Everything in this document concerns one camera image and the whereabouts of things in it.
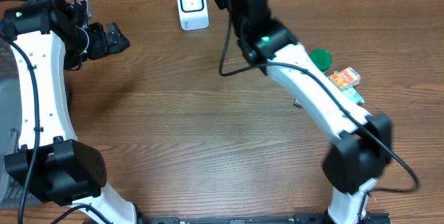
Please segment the green lid spice jar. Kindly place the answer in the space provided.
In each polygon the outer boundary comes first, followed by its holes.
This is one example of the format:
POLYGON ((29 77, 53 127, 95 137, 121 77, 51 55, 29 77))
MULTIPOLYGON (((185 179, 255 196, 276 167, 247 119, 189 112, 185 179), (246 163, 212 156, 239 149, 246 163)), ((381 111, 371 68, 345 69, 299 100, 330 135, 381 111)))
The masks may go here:
POLYGON ((325 49, 315 49, 309 57, 322 72, 326 72, 332 65, 332 55, 325 49))

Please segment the orange small box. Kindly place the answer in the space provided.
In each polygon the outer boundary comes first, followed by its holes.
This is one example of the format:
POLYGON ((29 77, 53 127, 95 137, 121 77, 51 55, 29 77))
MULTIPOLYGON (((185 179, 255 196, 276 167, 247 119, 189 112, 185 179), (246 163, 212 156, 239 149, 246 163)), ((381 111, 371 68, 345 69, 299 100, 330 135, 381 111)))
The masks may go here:
POLYGON ((330 75, 329 79, 340 90, 345 90, 358 85, 361 81, 361 76, 352 67, 348 67, 330 75))

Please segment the teal white packet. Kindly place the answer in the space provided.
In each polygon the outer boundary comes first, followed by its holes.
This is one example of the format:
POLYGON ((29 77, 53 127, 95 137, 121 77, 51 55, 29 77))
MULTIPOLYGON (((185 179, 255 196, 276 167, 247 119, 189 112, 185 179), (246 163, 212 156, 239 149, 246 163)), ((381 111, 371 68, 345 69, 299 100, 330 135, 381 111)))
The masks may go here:
POLYGON ((347 88, 342 93, 353 103, 360 104, 365 103, 364 98, 358 93, 354 87, 347 88))

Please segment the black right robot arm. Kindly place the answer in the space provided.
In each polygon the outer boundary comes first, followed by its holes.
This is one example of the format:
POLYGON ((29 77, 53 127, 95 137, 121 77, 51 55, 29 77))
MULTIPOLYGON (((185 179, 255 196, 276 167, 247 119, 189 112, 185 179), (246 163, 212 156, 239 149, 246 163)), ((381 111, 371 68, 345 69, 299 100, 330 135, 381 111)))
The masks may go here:
POLYGON ((392 123, 348 100, 314 64, 298 38, 271 16, 268 0, 215 0, 229 12, 238 45, 251 68, 286 89, 330 144, 322 168, 333 186, 323 213, 299 213, 294 223, 390 223, 366 211, 377 179, 391 162, 392 123))

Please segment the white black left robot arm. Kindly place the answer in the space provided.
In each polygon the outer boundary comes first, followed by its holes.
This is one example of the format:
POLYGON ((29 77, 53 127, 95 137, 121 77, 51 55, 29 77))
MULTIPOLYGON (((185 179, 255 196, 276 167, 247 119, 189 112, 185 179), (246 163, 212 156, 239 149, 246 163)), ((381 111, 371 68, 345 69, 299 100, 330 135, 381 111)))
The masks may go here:
POLYGON ((115 23, 91 22, 87 0, 22 0, 4 12, 1 39, 17 63, 22 124, 7 174, 24 196, 81 210, 96 223, 137 223, 136 206, 108 183, 102 154, 79 142, 69 116, 64 73, 125 51, 115 23))

